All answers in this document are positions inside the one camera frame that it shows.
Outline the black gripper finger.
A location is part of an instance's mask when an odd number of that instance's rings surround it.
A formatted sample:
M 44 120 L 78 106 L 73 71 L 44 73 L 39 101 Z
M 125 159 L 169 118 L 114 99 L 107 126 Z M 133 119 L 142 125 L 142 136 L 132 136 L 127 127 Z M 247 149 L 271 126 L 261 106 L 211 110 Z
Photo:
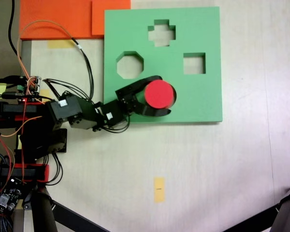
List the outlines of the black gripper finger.
M 145 99 L 145 92 L 136 94 L 138 100 L 136 114 L 148 117 L 162 117 L 167 116 L 171 113 L 171 110 L 168 108 L 157 109 L 150 106 Z
M 150 84 L 151 82 L 155 81 L 155 80 L 162 80 L 161 76 L 158 75 L 154 75 L 154 76 L 150 76 L 141 80 L 138 80 L 134 83 L 132 83 L 132 93 L 139 93 L 141 92 L 148 84 Z

